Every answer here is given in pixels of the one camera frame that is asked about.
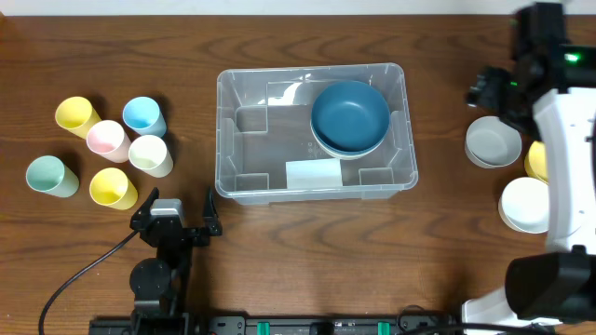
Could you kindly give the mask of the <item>light blue cup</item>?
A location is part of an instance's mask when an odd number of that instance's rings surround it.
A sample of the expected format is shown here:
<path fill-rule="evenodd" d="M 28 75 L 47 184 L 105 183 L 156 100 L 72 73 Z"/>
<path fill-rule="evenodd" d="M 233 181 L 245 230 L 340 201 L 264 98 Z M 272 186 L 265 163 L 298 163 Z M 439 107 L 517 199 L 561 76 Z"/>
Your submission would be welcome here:
<path fill-rule="evenodd" d="M 122 117 L 128 127 L 142 136 L 162 138 L 168 130 L 158 103 L 149 97 L 130 100 L 123 109 Z"/>

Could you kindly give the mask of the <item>pink cup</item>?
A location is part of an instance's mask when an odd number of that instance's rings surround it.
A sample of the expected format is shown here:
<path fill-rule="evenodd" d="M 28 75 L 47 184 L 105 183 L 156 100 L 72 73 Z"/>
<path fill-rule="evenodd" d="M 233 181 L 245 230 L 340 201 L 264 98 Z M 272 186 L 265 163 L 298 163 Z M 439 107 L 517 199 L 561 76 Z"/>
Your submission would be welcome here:
<path fill-rule="evenodd" d="M 88 132 L 86 143 L 91 152 L 114 163 L 129 159 L 131 140 L 116 121 L 103 120 L 94 125 Z"/>

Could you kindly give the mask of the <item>mint green cup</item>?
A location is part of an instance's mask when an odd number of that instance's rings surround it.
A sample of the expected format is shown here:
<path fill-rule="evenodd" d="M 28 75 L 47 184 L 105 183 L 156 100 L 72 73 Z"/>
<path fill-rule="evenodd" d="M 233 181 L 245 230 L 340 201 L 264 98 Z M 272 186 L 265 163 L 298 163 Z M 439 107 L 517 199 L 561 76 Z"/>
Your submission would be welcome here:
<path fill-rule="evenodd" d="M 26 182 L 34 191 L 62 198 L 74 195 L 80 185 L 72 170 L 53 155 L 36 158 L 26 170 Z"/>

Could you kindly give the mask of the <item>yellow cup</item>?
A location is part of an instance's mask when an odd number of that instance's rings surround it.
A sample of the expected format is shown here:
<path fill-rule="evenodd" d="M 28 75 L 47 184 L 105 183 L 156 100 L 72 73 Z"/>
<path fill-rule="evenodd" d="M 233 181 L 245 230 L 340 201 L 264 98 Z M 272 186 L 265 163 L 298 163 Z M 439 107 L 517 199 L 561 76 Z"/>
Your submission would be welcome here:
<path fill-rule="evenodd" d="M 91 128 L 101 122 L 101 118 L 84 97 L 71 97 L 57 107 L 55 121 L 63 129 L 86 139 Z"/>
<path fill-rule="evenodd" d="M 109 167 L 94 175 L 89 194 L 98 205 L 119 210 L 132 208 L 138 200 L 138 191 L 122 170 Z"/>

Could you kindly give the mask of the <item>yellow small bowl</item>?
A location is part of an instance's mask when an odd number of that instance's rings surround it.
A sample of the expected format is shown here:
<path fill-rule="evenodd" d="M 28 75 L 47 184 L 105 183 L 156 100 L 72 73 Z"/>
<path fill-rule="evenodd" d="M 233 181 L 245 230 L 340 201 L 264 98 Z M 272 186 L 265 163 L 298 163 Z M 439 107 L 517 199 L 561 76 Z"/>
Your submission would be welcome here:
<path fill-rule="evenodd" d="M 543 142 L 533 141 L 524 158 L 526 174 L 534 179 L 548 183 L 546 148 Z"/>

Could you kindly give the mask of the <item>yellow cup upper left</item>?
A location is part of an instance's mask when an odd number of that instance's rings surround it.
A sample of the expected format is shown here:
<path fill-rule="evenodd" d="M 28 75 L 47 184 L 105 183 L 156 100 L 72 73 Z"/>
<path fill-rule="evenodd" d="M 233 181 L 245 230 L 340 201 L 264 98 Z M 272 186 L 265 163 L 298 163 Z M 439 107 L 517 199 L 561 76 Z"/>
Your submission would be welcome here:
<path fill-rule="evenodd" d="M 71 97 L 57 107 L 55 121 L 63 129 L 86 139 L 91 128 L 101 122 L 101 118 L 84 97 Z"/>

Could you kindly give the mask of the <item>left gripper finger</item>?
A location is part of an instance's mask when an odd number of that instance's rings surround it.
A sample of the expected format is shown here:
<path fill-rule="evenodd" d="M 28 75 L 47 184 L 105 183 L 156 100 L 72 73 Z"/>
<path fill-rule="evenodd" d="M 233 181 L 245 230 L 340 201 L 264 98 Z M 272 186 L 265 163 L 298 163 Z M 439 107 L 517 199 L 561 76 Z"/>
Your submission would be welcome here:
<path fill-rule="evenodd" d="M 222 235 L 223 227 L 215 206 L 213 191 L 209 187 L 206 192 L 202 218 L 209 235 Z"/>
<path fill-rule="evenodd" d="M 159 198 L 159 190 L 154 187 L 147 199 L 142 205 L 135 211 L 130 219 L 129 228 L 133 231 L 145 231 L 152 224 L 151 207 L 154 202 Z"/>

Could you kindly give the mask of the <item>clear plastic storage container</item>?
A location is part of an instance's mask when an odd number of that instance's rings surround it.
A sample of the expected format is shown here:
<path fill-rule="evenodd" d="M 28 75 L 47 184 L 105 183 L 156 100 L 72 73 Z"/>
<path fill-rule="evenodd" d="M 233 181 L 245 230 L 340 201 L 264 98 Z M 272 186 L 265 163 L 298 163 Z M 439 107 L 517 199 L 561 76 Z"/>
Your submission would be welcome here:
<path fill-rule="evenodd" d="M 390 110 L 381 144 L 339 159 L 343 186 L 289 189 L 286 163 L 335 158 L 310 125 L 316 97 L 329 85 L 359 81 L 376 88 Z M 387 199 L 413 188 L 419 173 L 406 95 L 396 63 L 229 69 L 217 78 L 215 188 L 241 205 L 327 199 Z"/>

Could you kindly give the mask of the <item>white small bowl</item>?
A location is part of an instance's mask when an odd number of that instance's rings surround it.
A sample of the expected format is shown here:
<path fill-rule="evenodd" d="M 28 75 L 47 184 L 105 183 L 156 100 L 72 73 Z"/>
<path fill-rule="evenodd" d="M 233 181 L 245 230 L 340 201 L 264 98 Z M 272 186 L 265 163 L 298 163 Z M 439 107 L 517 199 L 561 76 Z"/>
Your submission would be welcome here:
<path fill-rule="evenodd" d="M 540 180 L 522 177 L 511 181 L 497 208 L 502 221 L 514 231 L 537 235 L 549 230 L 549 187 Z"/>

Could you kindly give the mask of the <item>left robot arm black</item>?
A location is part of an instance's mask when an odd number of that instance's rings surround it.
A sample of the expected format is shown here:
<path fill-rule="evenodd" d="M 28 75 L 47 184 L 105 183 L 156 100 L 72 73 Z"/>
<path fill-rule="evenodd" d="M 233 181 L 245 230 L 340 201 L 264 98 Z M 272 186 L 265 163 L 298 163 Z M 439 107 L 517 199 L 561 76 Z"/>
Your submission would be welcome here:
<path fill-rule="evenodd" d="M 134 310 L 139 314 L 171 316 L 182 312 L 195 248 L 206 247 L 223 233 L 211 189 L 204 199 L 202 224 L 184 222 L 180 199 L 161 199 L 157 188 L 135 211 L 129 227 L 143 242 L 156 249 L 154 258 L 139 262 L 131 271 L 129 285 Z"/>

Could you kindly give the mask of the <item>grey small bowl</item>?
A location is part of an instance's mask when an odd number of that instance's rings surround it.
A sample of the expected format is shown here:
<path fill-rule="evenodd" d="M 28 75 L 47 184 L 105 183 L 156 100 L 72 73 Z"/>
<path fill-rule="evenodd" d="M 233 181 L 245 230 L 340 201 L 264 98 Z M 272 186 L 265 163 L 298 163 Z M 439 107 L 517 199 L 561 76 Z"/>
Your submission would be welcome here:
<path fill-rule="evenodd" d="M 520 157 L 522 137 L 496 116 L 480 117 L 467 129 L 465 153 L 478 167 L 506 167 Z"/>

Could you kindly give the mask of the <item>yellow cup lower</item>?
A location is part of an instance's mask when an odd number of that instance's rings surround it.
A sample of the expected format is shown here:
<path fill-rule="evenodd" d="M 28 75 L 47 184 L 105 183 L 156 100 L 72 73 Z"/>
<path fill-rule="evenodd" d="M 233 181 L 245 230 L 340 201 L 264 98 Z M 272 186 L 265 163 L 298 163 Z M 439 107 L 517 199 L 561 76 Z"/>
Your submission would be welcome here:
<path fill-rule="evenodd" d="M 119 210 L 132 208 L 138 200 L 138 191 L 122 170 L 109 167 L 94 175 L 89 194 L 98 205 Z"/>

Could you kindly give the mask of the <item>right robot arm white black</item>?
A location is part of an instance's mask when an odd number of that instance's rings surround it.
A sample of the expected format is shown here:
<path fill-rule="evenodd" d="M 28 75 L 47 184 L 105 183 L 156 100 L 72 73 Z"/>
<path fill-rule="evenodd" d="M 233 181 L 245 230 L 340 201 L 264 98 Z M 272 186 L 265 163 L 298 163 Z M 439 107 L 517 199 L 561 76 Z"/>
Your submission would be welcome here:
<path fill-rule="evenodd" d="M 502 288 L 462 306 L 462 334 L 539 334 L 595 318 L 595 49 L 574 46 L 560 1 L 520 8 L 512 71 L 488 67 L 467 104 L 546 146 L 544 254 L 513 260 Z"/>

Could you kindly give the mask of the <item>white cup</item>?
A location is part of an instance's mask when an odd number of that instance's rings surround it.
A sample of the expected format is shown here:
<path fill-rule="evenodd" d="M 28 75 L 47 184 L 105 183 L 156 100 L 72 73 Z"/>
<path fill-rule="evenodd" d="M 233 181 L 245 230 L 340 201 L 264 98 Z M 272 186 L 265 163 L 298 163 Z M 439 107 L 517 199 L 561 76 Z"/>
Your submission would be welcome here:
<path fill-rule="evenodd" d="M 167 144 L 155 135 L 136 139 L 129 147 L 129 161 L 135 168 L 155 178 L 164 178 L 173 170 Z"/>

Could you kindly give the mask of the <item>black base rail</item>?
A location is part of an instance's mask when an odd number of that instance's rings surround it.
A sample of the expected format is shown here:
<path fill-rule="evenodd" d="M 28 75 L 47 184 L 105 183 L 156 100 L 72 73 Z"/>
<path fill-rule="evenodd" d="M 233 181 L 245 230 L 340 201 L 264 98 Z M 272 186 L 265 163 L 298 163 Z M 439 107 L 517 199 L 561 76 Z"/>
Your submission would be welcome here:
<path fill-rule="evenodd" d="M 408 312 L 386 318 L 252 318 L 219 316 L 201 321 L 179 316 L 98 317 L 89 335 L 390 335 L 415 329 L 453 326 L 449 315 Z"/>

